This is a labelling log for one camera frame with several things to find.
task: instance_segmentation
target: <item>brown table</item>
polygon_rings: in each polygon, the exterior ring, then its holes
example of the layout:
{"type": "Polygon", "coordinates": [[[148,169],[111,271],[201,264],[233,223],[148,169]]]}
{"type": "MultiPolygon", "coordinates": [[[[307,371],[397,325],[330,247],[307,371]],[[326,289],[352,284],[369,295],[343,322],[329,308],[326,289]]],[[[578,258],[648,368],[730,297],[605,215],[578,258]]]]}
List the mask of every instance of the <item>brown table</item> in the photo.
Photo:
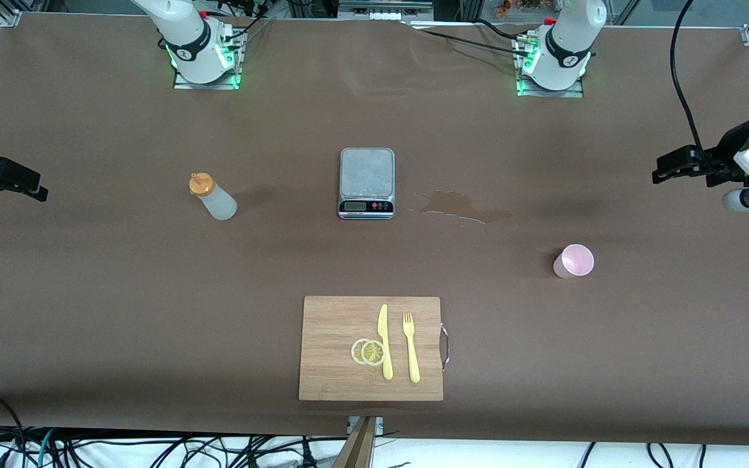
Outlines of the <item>brown table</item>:
{"type": "MultiPolygon", "coordinates": [[[[392,21],[277,21],[240,91],[188,92],[148,18],[24,15],[0,155],[51,195],[0,193],[0,396],[32,426],[749,443],[749,216],[732,186],[651,184],[690,142],[670,33],[604,29],[586,97],[552,100],[392,21]],[[346,146],[395,150],[392,221],[336,217],[346,146]],[[189,194],[197,171],[237,217],[189,194]],[[422,213],[435,190],[511,217],[422,213]],[[550,269],[571,242],[588,278],[550,269]],[[440,296],[445,400],[299,402],[306,295],[440,296]]],[[[749,119],[737,31],[684,30],[680,63],[705,145],[749,119]]]]}

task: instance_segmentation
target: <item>pink cup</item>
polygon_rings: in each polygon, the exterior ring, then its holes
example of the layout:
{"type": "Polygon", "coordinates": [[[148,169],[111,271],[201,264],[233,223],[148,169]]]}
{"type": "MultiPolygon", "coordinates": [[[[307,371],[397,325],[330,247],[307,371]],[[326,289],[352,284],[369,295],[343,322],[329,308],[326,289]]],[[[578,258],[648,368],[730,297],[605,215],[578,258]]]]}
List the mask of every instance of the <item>pink cup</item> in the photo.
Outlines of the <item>pink cup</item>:
{"type": "Polygon", "coordinates": [[[571,244],[553,261],[553,272],[559,278],[577,278],[591,273],[594,269],[594,254],[579,244],[571,244]]]}

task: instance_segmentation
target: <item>knife handle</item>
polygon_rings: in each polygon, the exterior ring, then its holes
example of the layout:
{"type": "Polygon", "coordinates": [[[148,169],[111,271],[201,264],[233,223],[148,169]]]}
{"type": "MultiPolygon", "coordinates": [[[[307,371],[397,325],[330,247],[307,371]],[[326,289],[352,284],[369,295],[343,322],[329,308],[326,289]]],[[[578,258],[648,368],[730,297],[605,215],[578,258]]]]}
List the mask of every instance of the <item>knife handle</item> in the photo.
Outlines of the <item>knife handle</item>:
{"type": "Polygon", "coordinates": [[[386,380],[392,380],[392,356],[389,354],[389,345],[384,343],[383,345],[383,378],[386,380]]]}
{"type": "Polygon", "coordinates": [[[415,341],[412,337],[407,337],[407,341],[410,349],[410,380],[416,384],[421,382],[421,371],[418,369],[418,356],[415,355],[415,341]]]}

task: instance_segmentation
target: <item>orange bottle cap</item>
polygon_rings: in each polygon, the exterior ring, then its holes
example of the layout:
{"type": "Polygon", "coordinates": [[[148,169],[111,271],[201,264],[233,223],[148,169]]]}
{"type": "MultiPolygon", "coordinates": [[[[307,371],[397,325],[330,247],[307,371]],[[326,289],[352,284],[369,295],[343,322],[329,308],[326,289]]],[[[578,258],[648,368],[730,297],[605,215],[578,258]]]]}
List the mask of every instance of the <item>orange bottle cap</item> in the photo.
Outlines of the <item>orange bottle cap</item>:
{"type": "Polygon", "coordinates": [[[207,196],[216,188],[216,181],[206,172],[190,176],[190,193],[196,196],[207,196]]]}

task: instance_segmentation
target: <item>liquid spill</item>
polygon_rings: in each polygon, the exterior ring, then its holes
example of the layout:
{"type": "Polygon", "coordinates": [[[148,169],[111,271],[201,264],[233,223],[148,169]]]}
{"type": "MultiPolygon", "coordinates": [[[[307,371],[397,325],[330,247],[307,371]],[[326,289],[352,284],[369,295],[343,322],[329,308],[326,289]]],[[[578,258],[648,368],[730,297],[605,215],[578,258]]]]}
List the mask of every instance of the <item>liquid spill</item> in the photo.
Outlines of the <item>liquid spill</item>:
{"type": "Polygon", "coordinates": [[[443,213],[482,224],[490,224],[514,216],[514,213],[505,210],[480,211],[473,206],[472,198],[455,192],[440,192],[440,190],[437,190],[432,195],[425,196],[429,203],[421,210],[422,213],[443,213]]]}

